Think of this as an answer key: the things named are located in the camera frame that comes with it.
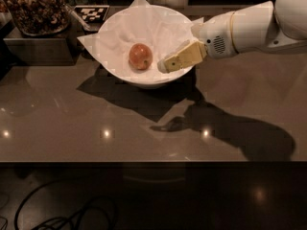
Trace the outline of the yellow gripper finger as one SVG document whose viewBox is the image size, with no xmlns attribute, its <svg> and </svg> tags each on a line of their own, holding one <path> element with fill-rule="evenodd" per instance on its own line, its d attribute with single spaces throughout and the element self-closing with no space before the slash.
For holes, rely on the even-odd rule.
<svg viewBox="0 0 307 230">
<path fill-rule="evenodd" d="M 179 46 L 177 46 L 175 48 L 175 50 L 173 50 L 170 54 L 168 54 L 164 59 L 168 59 L 170 57 L 174 57 L 176 56 L 181 50 L 183 50 L 184 48 L 186 48 L 188 45 L 190 44 L 190 40 L 185 40 L 184 42 L 182 42 Z"/>
<path fill-rule="evenodd" d="M 172 73 L 199 64 L 206 56 L 205 44 L 198 40 L 190 40 L 190 44 L 176 56 L 161 59 L 157 63 L 157 69 L 163 74 Z"/>
</svg>

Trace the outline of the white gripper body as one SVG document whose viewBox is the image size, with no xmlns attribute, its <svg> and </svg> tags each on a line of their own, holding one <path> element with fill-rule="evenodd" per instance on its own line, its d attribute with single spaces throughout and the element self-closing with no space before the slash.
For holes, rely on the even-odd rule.
<svg viewBox="0 0 307 230">
<path fill-rule="evenodd" d="M 230 11 L 192 26 L 193 36 L 204 43 L 211 58 L 231 58 L 237 55 L 232 38 L 233 15 L 234 12 Z"/>
</svg>

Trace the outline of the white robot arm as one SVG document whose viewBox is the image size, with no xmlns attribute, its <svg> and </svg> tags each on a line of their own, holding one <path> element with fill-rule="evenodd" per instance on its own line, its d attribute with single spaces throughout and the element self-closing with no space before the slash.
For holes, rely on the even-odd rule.
<svg viewBox="0 0 307 230">
<path fill-rule="evenodd" d="M 260 51 L 297 54 L 307 46 L 307 0 L 274 0 L 217 15 L 191 27 L 195 37 L 160 60 L 168 74 L 201 63 L 205 58 L 231 58 Z"/>
</svg>

